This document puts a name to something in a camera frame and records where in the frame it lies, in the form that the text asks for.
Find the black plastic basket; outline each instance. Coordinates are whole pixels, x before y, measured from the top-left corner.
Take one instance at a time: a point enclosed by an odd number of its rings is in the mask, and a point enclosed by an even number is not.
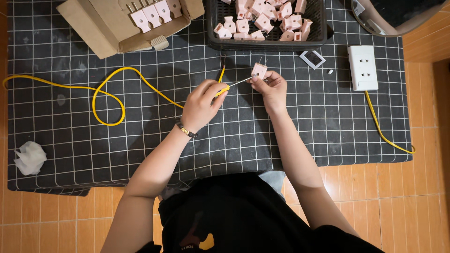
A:
[[[240,50],[240,51],[275,51],[275,52],[293,52],[316,50],[325,44],[327,40],[327,17],[325,11],[325,0],[308,0],[305,15],[303,18],[310,19],[311,32],[307,41],[279,41],[283,32],[275,25],[269,32],[265,41],[246,41],[246,40],[224,40],[216,38],[214,28],[218,23],[224,22],[224,17],[233,16],[236,21],[235,2],[230,5],[220,0],[207,0],[206,20],[208,30],[208,42],[216,50]],[[250,25],[250,33],[257,31],[255,25]]]

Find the pile of plugs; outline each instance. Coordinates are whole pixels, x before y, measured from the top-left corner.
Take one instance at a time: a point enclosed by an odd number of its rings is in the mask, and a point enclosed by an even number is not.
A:
[[[231,0],[221,0],[231,4]],[[280,41],[306,41],[311,31],[312,21],[302,20],[305,14],[306,0],[297,0],[294,13],[290,0],[235,0],[236,23],[233,17],[225,17],[224,24],[217,24],[214,32],[221,39],[263,41],[264,34],[268,34],[274,26],[270,21],[282,21],[279,28],[283,31]],[[259,29],[248,34],[250,27],[248,21],[255,23]]]
[[[130,16],[135,22],[136,26],[142,30],[142,33],[146,33],[150,31],[149,23],[153,28],[161,26],[161,20],[164,23],[172,21],[170,17],[170,13],[173,13],[174,18],[181,17],[181,4],[179,0],[161,0],[156,1],[152,4],[149,4],[147,0],[145,2],[147,5],[144,5],[142,0],[139,0],[142,8],[138,9],[134,2],[131,2],[135,10],[129,6]]]

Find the wall socket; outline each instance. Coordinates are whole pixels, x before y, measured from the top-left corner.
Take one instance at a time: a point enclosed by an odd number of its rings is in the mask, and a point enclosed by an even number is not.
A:
[[[378,90],[374,46],[348,47],[353,90]]]

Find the tissue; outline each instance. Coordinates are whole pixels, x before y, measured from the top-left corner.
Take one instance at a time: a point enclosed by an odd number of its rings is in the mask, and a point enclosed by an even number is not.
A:
[[[41,145],[34,141],[27,141],[19,148],[20,153],[15,151],[19,159],[15,159],[16,166],[23,175],[36,175],[40,168],[47,161],[46,153],[41,148]]]

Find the bracelet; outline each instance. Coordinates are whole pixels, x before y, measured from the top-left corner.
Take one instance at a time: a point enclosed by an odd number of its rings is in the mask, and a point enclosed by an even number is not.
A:
[[[192,132],[189,132],[189,131],[183,126],[183,123],[181,123],[181,119],[180,119],[179,117],[176,118],[175,120],[176,120],[176,125],[178,126],[178,128],[181,129],[181,131],[182,131],[183,133],[185,133],[187,136],[189,136],[189,137],[191,137],[191,138],[193,138],[193,139],[195,139],[195,138],[198,137],[198,134],[194,134],[194,133],[192,133]]]

